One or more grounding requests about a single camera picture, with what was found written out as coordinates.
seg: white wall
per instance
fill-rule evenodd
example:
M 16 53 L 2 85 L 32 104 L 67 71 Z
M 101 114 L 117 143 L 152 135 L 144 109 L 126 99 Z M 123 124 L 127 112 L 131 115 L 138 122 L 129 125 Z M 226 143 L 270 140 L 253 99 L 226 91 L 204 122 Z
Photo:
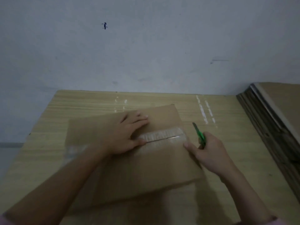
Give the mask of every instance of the white wall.
M 57 89 L 237 94 L 255 81 L 300 83 L 299 9 L 299 0 L 1 0 L 0 141 L 24 141 Z

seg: flattened cardboard box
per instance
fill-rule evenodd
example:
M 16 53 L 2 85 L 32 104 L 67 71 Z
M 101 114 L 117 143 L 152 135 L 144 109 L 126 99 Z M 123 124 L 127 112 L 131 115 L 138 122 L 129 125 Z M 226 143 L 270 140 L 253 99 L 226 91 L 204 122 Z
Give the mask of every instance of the flattened cardboard box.
M 114 156 L 105 166 L 96 169 L 79 193 L 73 209 L 135 197 L 203 176 L 182 146 L 188 138 L 175 106 L 140 111 L 141 115 L 148 115 L 150 123 L 138 129 L 134 137 L 142 137 L 148 143 Z M 116 113 L 70 120 L 65 162 L 72 160 L 90 143 L 110 133 L 123 115 Z

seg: wooden table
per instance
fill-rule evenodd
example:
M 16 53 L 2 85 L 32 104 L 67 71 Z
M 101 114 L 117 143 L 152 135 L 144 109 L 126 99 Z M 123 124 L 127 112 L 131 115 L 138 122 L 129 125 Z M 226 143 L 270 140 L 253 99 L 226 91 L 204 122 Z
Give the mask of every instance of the wooden table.
M 201 131 L 212 132 L 223 140 L 235 164 L 275 215 L 289 224 L 300 224 L 298 201 L 235 96 L 194 94 L 57 91 L 0 186 L 1 212 L 59 169 L 65 151 L 68 119 L 172 103 L 178 109 L 186 132 L 194 143 L 197 143 L 197 135 L 192 121 L 197 123 Z M 151 194 L 68 215 L 62 224 L 237 222 L 238 213 L 226 187 L 216 175 L 207 170 L 205 175 L 206 180 L 164 194 Z

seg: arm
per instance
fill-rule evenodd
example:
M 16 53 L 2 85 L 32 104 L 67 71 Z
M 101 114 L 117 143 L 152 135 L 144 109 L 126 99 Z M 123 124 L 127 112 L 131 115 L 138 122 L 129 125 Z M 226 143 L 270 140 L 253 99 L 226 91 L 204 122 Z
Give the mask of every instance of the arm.
M 16 225 L 59 224 L 85 181 L 105 157 L 146 143 L 142 139 L 131 140 L 130 137 L 136 129 L 148 123 L 147 119 L 147 116 L 140 116 L 139 112 L 125 115 L 104 141 L 88 147 L 12 206 L 5 217 Z
M 221 178 L 234 200 L 242 223 L 264 224 L 273 221 L 274 217 L 234 165 L 222 141 L 208 132 L 204 135 L 207 143 L 203 150 L 190 142 L 184 143 L 184 147 L 194 154 L 203 166 Z

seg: green box cutter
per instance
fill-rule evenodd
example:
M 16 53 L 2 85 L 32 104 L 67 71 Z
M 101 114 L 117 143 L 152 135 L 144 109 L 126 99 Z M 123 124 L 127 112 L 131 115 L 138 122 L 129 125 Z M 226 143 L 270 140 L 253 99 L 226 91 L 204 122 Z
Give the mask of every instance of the green box cutter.
M 200 132 L 200 130 L 198 129 L 198 127 L 197 127 L 197 125 L 196 125 L 195 122 L 192 122 L 192 124 L 193 124 L 193 126 L 194 126 L 194 128 L 195 128 L 195 130 L 197 132 L 197 135 L 198 135 L 198 138 L 199 138 L 199 140 L 201 142 L 202 147 L 205 147 L 205 145 L 206 145 L 205 136 L 203 135 L 202 132 Z

